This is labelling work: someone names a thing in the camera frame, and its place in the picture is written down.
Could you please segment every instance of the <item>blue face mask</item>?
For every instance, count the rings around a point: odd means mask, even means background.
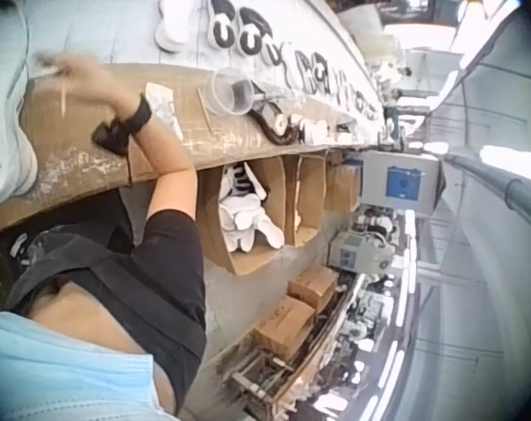
[[[177,420],[157,403],[151,355],[71,339],[0,312],[0,421]]]

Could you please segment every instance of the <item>paper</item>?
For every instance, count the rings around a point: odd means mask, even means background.
[[[183,141],[183,132],[176,116],[174,91],[165,86],[149,82],[146,84],[145,96],[155,116]]]

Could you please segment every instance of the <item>storage compartment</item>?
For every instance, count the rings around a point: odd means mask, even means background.
[[[310,305],[321,313],[334,296],[337,287],[337,272],[317,265],[306,269],[300,276],[289,282],[289,296]]]
[[[326,167],[326,211],[347,213],[359,205],[361,169],[350,165]]]
[[[254,328],[255,341],[280,358],[289,360],[312,330],[314,313],[308,304],[285,296]]]
[[[286,202],[282,159],[264,158],[247,163],[268,192],[266,200],[262,203],[265,213],[271,222],[282,230]],[[220,185],[224,169],[224,166],[220,166],[198,172],[197,225],[205,257],[233,274],[247,275],[270,262],[277,250],[257,232],[250,252],[228,251],[219,216]]]
[[[283,157],[286,173],[286,244],[300,247],[321,227],[326,197],[326,159],[314,155]]]

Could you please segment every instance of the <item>black t-shirt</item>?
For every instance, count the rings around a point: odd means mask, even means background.
[[[73,228],[67,225],[63,229],[90,239],[94,236],[91,231],[95,230],[73,232]],[[173,340],[170,333],[174,323],[179,322],[177,317],[173,317],[170,307],[181,311],[205,329],[204,258],[197,226],[191,217],[179,210],[159,211],[146,222],[142,242],[129,254],[113,253],[111,259],[118,264],[119,270],[124,269],[131,275],[124,280],[128,282],[125,293],[133,297],[131,306],[124,303],[123,297],[113,294],[91,270],[68,271],[64,273],[64,279],[91,293],[131,337],[154,356],[155,362],[169,378],[179,410],[195,380],[205,351],[202,345],[203,349],[193,353]],[[40,288],[52,288],[53,283],[45,281]],[[32,295],[27,297],[28,303],[37,297],[37,294]],[[141,316],[139,309],[154,307],[164,310],[153,311],[150,319]],[[15,312],[25,315],[26,311]]]

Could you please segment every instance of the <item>factory floor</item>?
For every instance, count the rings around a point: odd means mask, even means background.
[[[150,185],[137,184],[120,190],[133,223],[134,237],[140,238],[150,197]],[[230,274],[205,260],[206,333],[208,344],[185,407],[182,421],[234,421],[244,419],[242,408],[221,387],[217,364],[224,353],[251,331],[255,322],[272,310],[286,292],[287,284],[314,263],[326,261],[328,243],[348,221],[326,214],[318,235],[305,246],[285,246],[276,258],[254,273]]]

